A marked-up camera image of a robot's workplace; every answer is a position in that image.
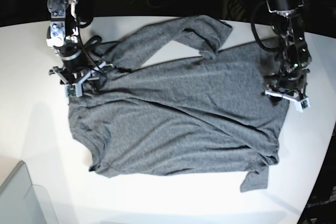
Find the white tabletop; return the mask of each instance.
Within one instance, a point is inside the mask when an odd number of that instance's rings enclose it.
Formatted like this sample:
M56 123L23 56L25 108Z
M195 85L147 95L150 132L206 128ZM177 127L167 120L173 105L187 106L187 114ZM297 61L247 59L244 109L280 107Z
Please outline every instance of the white tabletop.
M104 41L116 40L167 19L96 18L82 30L82 37L97 34ZM228 23L234 31L223 48L254 40L249 24ZM48 25L0 28L0 157L27 163L33 184L48 192L39 196L42 207L49 196L59 223L297 223L336 120L334 39L306 34L313 58L307 87L312 108L299 113L290 106L279 138L280 163L270 168L268 189L240 193L243 172L111 179L88 172L90 153L71 137L63 87L56 76L47 74L61 66L45 42ZM262 38L272 36L269 27L257 29ZM170 42L146 65L198 55Z

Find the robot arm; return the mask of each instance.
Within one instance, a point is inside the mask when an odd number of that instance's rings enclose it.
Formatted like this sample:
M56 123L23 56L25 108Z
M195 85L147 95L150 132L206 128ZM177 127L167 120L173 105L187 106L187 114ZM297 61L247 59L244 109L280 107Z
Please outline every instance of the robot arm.
M48 0L51 22L47 44L55 49L56 55L64 63L63 68L54 67L50 74L59 75L68 97L82 96L81 85L85 81L99 78L97 73L104 74L102 68L107 66L103 60L93 61L81 41L80 28L86 27L92 20L87 20L85 24L81 22L80 14L76 10L79 2L80 0ZM263 45L256 32L255 16L265 4L275 16L272 27L279 38L277 48ZM276 60L280 61L278 73L265 77L264 94L268 95L274 104L282 99L290 100L301 112L310 107L306 96L309 73L306 67L311 62L305 42L303 21L298 13L302 6L303 0L266 0L256 6L251 16L251 28L256 42L263 50L276 52ZM96 36L90 41L92 42L100 43L101 38Z

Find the gray t-shirt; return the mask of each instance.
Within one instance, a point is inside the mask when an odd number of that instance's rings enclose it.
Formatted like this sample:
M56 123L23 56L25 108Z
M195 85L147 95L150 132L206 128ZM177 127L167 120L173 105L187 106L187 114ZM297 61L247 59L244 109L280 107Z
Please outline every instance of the gray t-shirt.
M149 25L107 50L115 68L71 98L75 140L92 153L90 170L176 175L248 171L241 191L267 188L268 166L278 163L278 136L288 102L272 106L263 75L274 54L256 43L218 51L232 28L208 16ZM171 40L200 50L200 57L141 68Z

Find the white table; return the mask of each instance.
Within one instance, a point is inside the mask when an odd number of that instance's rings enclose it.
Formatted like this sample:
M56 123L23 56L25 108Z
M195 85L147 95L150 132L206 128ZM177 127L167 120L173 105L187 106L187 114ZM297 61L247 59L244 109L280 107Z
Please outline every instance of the white table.
M82 37L86 40L98 34L104 40L116 40L145 24L167 19L96 18L82 31ZM254 40L249 24L229 23L234 31L223 48ZM0 28L0 157L27 163L33 183L48 192L59 223L298 221L336 120L334 39L306 34L313 58L307 87L312 108L299 113L291 105L279 138L280 163L270 168L268 189L240 193L246 175L242 172L172 177L135 174L112 179L89 173L90 154L69 131L63 87L56 76L47 74L51 67L60 66L60 60L45 43L48 25L40 22ZM262 38L272 36L269 27L257 28ZM182 58L199 54L171 42L146 65L171 60L172 55ZM42 207L46 196L40 196Z

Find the gray fabric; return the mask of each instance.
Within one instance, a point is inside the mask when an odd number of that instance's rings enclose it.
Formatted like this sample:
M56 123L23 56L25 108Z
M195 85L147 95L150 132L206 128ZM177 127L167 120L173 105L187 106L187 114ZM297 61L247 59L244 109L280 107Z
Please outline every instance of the gray fabric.
M230 32L207 16L180 18L108 50L115 69L101 93L86 83L85 95L69 104L72 135L92 153L90 170L107 177L248 171L241 191L266 188L288 102L272 106L261 95L273 54L256 43L218 52ZM202 56L140 69L171 40Z

